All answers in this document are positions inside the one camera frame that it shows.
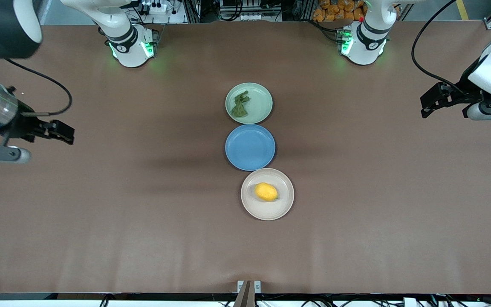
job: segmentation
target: white plate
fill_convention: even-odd
[[[249,101],[244,104],[244,108],[248,114],[244,117],[234,117],[231,112],[234,106],[236,106],[234,97],[244,91],[248,91],[247,96],[249,97]],[[228,115],[240,124],[257,124],[265,120],[272,111],[272,96],[269,90],[260,84],[253,82],[242,83],[234,86],[228,92],[225,99],[225,107]]]
[[[255,186],[266,182],[278,190],[278,199],[265,202],[255,195]],[[295,190],[289,178],[273,168],[262,168],[246,177],[242,184],[242,203],[249,214],[263,221],[277,220],[284,216],[293,204]]]

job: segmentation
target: cable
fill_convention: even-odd
[[[132,5],[132,8],[136,11],[136,14],[138,14],[138,17],[140,19],[140,25],[144,26],[145,25],[145,22],[144,22],[142,16],[140,15],[140,12],[138,12],[138,9],[135,6],[133,6],[133,5]]]
[[[37,113],[37,112],[24,112],[24,113],[22,113],[23,116],[27,116],[27,117],[54,116],[54,115],[60,115],[61,113],[64,113],[64,112],[66,112],[67,110],[70,109],[70,107],[72,106],[72,103],[73,103],[73,97],[72,97],[72,94],[70,93],[70,91],[63,84],[61,84],[60,82],[54,80],[53,78],[51,78],[51,77],[49,77],[47,75],[41,74],[40,72],[37,72],[35,70],[32,70],[31,68],[27,68],[26,66],[23,66],[21,64],[18,64],[18,63],[16,63],[13,60],[6,59],[6,61],[9,62],[9,63],[11,63],[11,64],[13,64],[14,66],[18,66],[19,68],[22,68],[23,70],[26,70],[27,72],[31,72],[33,74],[36,74],[36,75],[40,76],[40,77],[46,78],[47,80],[49,80],[49,81],[53,82],[54,84],[60,86],[64,90],[64,92],[66,92],[66,94],[68,95],[68,98],[69,98],[68,105],[66,105],[60,111],[56,111],[56,112],[41,112],[41,113]]]
[[[323,33],[323,35],[330,41],[333,41],[335,43],[343,43],[344,41],[343,40],[338,40],[338,39],[334,39],[332,37],[330,37],[329,35],[327,35],[326,32],[330,32],[330,33],[337,33],[337,30],[335,29],[329,29],[329,28],[326,28],[326,27],[322,27],[320,26],[318,23],[315,23],[314,21],[310,20],[310,19],[300,19],[300,21],[306,21],[307,23],[309,23],[310,25],[313,25],[314,27],[320,29],[321,33]]]
[[[327,31],[327,32],[330,32],[330,33],[337,33],[337,30],[335,29],[329,29],[329,28],[326,28],[326,27],[322,27],[319,23],[316,23],[314,22],[313,20],[310,20],[310,19],[300,19],[299,21],[306,21],[307,23],[309,23],[310,25],[313,25],[314,27],[322,30],[322,31]]]
[[[278,15],[276,15],[276,18],[274,19],[274,22],[277,22],[278,21],[278,17],[279,15],[281,14],[281,9],[280,9],[280,12],[278,13]]]
[[[318,307],[321,307],[320,304],[318,304],[318,303],[316,303],[316,301],[312,301],[312,300],[308,300],[308,301],[304,302],[300,307],[304,307],[308,302],[312,302],[312,303],[316,304]]]
[[[344,307],[344,306],[348,305],[349,303],[351,303],[352,301],[356,301],[356,300],[357,300],[357,298],[355,298],[355,299],[350,299],[350,300],[349,300],[349,301],[347,301],[346,303],[343,303],[343,304],[341,305],[341,307]]]
[[[417,37],[414,39],[414,43],[413,43],[413,48],[410,52],[410,55],[412,56],[413,58],[413,62],[414,62],[414,65],[416,65],[416,67],[421,70],[421,72],[423,72],[424,74],[430,76],[431,78],[436,78],[437,80],[441,81],[441,82],[444,82],[450,86],[452,86],[454,89],[456,89],[458,92],[460,92],[462,95],[464,96],[469,96],[467,95],[464,91],[462,91],[460,88],[458,88],[458,86],[448,80],[446,80],[445,78],[443,77],[440,77],[440,76],[437,76],[436,74],[433,74],[429,71],[427,71],[425,68],[423,68],[420,64],[418,64],[417,60],[416,60],[416,55],[415,55],[415,50],[416,50],[416,44],[418,43],[418,40],[419,40],[419,37],[422,35],[423,31],[425,30],[425,28],[427,28],[427,26],[442,12],[444,11],[447,7],[449,7],[451,4],[453,4],[454,2],[456,2],[456,0],[450,0],[447,4],[445,4],[440,10],[438,10],[437,12],[435,12],[435,15],[431,16],[431,18],[425,23],[425,25],[423,25],[422,29],[419,31]]]
[[[115,296],[111,293],[104,295],[104,299],[101,300],[100,307],[107,307],[109,304],[109,299],[115,299]]]
[[[242,14],[242,8],[243,8],[242,0],[234,0],[234,1],[236,2],[236,10],[234,10],[234,14],[232,14],[232,17],[230,17],[229,19],[225,19],[223,17],[220,17],[220,20],[234,21],[238,17],[240,17],[240,14]]]
[[[469,307],[468,305],[465,305],[465,304],[464,304],[462,301],[459,301],[459,300],[457,300],[457,299],[453,298],[453,297],[452,297],[452,296],[450,296],[450,295],[447,295],[447,296],[448,296],[448,297],[449,297],[451,300],[456,301],[456,302],[457,302],[458,304],[460,304],[462,307]]]
[[[194,5],[193,3],[193,0],[189,0],[190,3],[191,3],[191,9],[193,10],[193,12],[196,13],[196,15],[198,16],[198,20],[200,20],[200,22],[202,22],[202,16],[200,15],[200,13],[198,12],[198,10],[196,9],[196,6]]]

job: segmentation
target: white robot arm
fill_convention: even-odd
[[[395,2],[416,3],[424,0],[369,0],[365,4],[369,10],[363,21],[354,21],[345,26],[339,33],[344,42],[339,45],[339,52],[355,64],[374,63],[384,52],[387,35],[397,20]]]
[[[455,85],[438,82],[421,96],[422,117],[442,107],[467,103],[463,116],[491,120],[491,43]]]
[[[113,56],[126,67],[138,67],[154,56],[157,32],[132,25],[121,6],[131,0],[60,0],[88,15],[103,31]]]
[[[42,39],[32,0],[0,0],[0,58],[29,58]],[[31,156],[24,148],[8,146],[10,138],[33,142],[40,137],[73,143],[73,128],[57,120],[44,122],[31,116],[33,110],[13,91],[0,84],[0,162],[26,163]]]
[[[61,0],[88,15],[109,39],[113,56],[127,67],[142,65],[154,56],[153,31],[132,25],[119,8],[130,0]],[[43,39],[32,0],[0,0],[0,58],[29,58]],[[44,122],[33,110],[17,99],[12,87],[0,84],[0,162],[26,163],[31,154],[24,148],[8,146],[10,138],[33,142],[36,137],[58,139],[73,144],[74,129],[52,120]]]

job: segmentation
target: yellow lemon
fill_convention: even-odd
[[[255,186],[255,194],[267,202],[273,202],[278,199],[278,190],[266,182],[261,182]]]

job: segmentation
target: green plate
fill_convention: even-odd
[[[234,117],[232,116],[232,109],[236,105],[234,103],[234,97],[240,95],[241,93],[248,91],[247,96],[249,101],[244,104],[244,108],[247,111],[247,115],[244,117]],[[257,83],[242,83],[234,86],[228,95],[226,95],[225,100],[226,112],[240,124],[257,124],[269,116],[272,111],[272,96],[269,90],[264,86]]]

